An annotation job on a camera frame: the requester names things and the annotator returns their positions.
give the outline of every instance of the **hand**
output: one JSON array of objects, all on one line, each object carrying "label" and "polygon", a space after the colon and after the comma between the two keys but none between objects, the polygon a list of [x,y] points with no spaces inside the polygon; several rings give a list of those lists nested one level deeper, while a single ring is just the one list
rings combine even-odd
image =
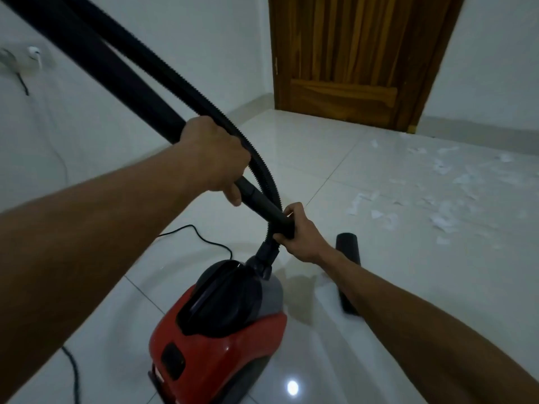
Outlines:
[{"label": "hand", "polygon": [[289,240],[282,234],[274,234],[273,239],[300,261],[319,265],[325,253],[332,251],[333,247],[320,235],[314,223],[307,218],[302,203],[290,204],[285,208],[284,213],[294,219],[294,238]]},{"label": "hand", "polygon": [[241,195],[234,182],[251,160],[239,138],[229,135],[208,116],[187,122],[178,146],[189,157],[191,168],[202,182],[203,191],[222,191],[234,206],[241,204]]}]

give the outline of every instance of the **wall socket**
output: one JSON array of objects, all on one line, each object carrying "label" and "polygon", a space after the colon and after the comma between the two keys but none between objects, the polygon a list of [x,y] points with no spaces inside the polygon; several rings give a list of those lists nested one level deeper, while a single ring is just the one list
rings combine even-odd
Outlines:
[{"label": "wall socket", "polygon": [[[0,43],[0,48],[5,48],[15,55],[21,76],[32,76],[39,72],[39,64],[28,54],[28,47],[31,46],[39,48],[43,70],[51,70],[56,66],[49,44],[44,40]],[[12,76],[12,72],[1,63],[0,76]]]}]

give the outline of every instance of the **red vacuum cleaner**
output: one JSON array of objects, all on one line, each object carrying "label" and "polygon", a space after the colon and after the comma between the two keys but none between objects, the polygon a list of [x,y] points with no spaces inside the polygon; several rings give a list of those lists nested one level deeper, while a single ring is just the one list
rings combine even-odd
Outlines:
[{"label": "red vacuum cleaner", "polygon": [[210,266],[166,313],[150,340],[149,375],[165,403],[238,403],[277,350],[286,326],[273,233],[294,235],[259,154],[219,109],[89,0],[3,0],[169,142],[182,119],[108,46],[124,54],[199,115],[241,139],[260,190],[240,178],[243,203],[268,222],[266,240],[246,263]]}]

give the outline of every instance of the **person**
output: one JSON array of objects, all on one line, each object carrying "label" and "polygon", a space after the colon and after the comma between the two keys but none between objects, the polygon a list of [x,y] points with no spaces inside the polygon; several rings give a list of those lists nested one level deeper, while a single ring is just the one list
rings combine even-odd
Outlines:
[{"label": "person", "polygon": [[[155,237],[195,198],[223,191],[250,161],[211,119],[143,162],[0,214],[0,402],[59,349]],[[350,262],[294,203],[295,235],[274,238],[320,265],[429,403],[539,402],[539,384],[459,320]]]}]

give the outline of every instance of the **person's right arm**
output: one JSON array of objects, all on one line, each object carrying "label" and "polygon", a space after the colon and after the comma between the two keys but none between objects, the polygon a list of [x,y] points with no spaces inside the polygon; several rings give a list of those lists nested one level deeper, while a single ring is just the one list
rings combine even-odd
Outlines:
[{"label": "person's right arm", "polygon": [[487,339],[348,260],[320,235],[301,203],[288,206],[285,214],[294,218],[295,236],[274,238],[301,261],[327,272],[426,401],[539,402],[539,383]]}]

